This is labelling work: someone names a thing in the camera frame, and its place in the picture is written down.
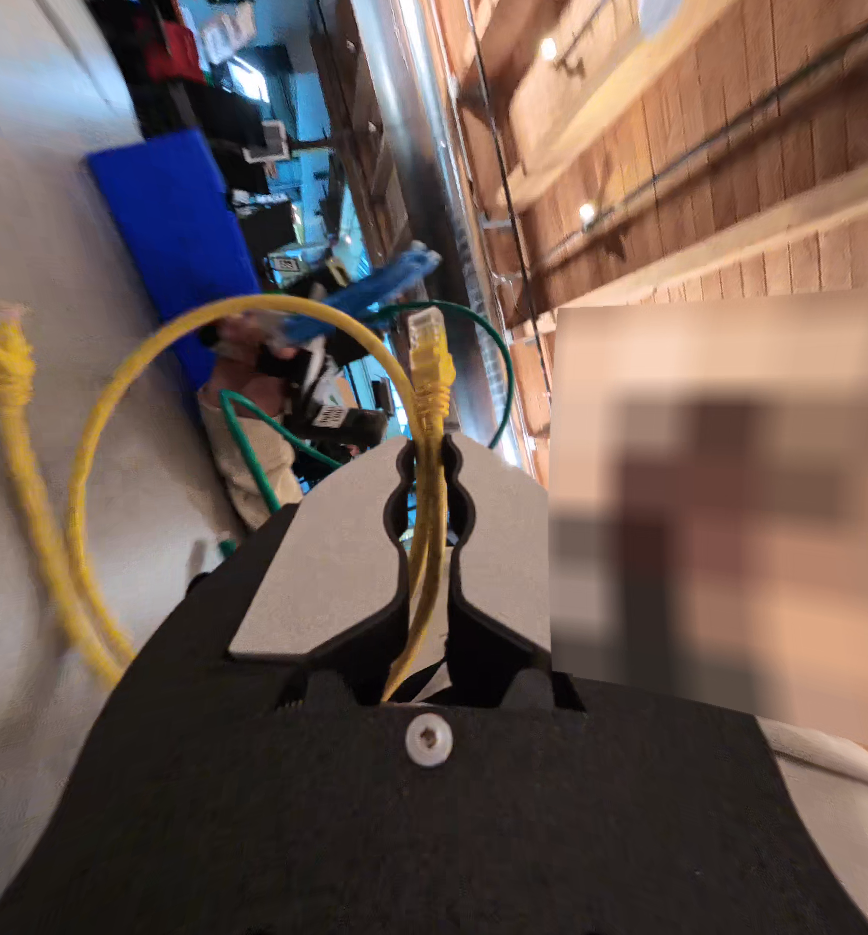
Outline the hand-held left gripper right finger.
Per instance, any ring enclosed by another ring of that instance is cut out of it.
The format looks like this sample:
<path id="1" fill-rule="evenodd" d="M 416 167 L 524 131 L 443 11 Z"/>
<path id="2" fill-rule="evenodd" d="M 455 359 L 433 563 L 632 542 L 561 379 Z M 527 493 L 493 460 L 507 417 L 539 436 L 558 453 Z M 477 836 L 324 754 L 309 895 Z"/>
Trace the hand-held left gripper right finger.
<path id="1" fill-rule="evenodd" d="M 499 705 L 520 672 L 552 669 L 548 494 L 464 435 L 445 438 L 443 467 L 458 536 L 444 659 L 462 703 Z"/>

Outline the person's right hand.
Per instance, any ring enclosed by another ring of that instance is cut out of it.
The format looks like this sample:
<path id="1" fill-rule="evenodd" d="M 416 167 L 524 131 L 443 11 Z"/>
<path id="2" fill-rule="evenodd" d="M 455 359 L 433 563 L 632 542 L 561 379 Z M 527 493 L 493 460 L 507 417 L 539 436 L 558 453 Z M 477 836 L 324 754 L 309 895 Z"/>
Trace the person's right hand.
<path id="1" fill-rule="evenodd" d="M 217 322 L 218 337 L 227 345 L 227 355 L 216 357 L 207 383 L 199 396 L 212 408 L 220 406 L 222 391 L 239 393 L 269 416 L 281 415 L 287 397 L 285 380 L 257 368 L 260 346 L 267 334 L 255 313 L 229 317 Z"/>

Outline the person's upper body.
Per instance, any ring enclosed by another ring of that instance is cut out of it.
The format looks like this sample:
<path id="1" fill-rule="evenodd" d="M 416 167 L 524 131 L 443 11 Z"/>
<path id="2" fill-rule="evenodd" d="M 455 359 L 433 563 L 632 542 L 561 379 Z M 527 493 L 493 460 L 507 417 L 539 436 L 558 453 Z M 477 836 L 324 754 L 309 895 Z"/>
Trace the person's upper body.
<path id="1" fill-rule="evenodd" d="M 770 719 L 757 722 L 802 823 L 868 919 L 868 746 Z"/>

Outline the blue plastic bin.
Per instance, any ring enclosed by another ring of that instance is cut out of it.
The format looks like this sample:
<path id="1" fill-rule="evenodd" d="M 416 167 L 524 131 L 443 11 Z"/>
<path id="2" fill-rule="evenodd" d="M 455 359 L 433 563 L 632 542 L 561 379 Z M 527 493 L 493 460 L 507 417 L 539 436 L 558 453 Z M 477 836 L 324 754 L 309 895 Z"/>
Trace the blue plastic bin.
<path id="1" fill-rule="evenodd" d="M 260 294 L 226 182 L 199 130 L 90 153 L 86 164 L 160 323 Z"/>

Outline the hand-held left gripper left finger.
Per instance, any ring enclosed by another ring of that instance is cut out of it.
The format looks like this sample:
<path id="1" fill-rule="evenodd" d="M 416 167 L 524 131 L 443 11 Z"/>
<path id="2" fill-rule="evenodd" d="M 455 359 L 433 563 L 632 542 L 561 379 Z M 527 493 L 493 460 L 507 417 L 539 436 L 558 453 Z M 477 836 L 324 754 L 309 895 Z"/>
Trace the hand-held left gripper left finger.
<path id="1" fill-rule="evenodd" d="M 239 661 L 336 672 L 376 705 L 406 646 L 408 555 L 400 543 L 413 443 L 390 438 L 306 494 L 230 646 Z"/>

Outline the round silver air duct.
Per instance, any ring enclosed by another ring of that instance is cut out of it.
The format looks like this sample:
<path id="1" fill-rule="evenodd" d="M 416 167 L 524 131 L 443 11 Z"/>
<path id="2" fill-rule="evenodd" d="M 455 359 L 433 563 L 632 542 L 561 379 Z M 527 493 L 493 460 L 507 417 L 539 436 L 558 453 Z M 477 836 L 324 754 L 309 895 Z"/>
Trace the round silver air duct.
<path id="1" fill-rule="evenodd" d="M 434 2 L 351 2 L 356 27 L 394 158 L 413 240 L 441 256 L 427 279 L 430 298 L 456 302 L 491 324 L 505 343 L 498 285 L 485 252 L 459 117 L 449 91 L 446 55 Z M 467 319 L 448 322 L 456 366 L 459 427 L 488 442 L 503 412 L 509 382 L 497 343 Z M 536 476 L 512 383 L 510 423 L 498 451 Z"/>

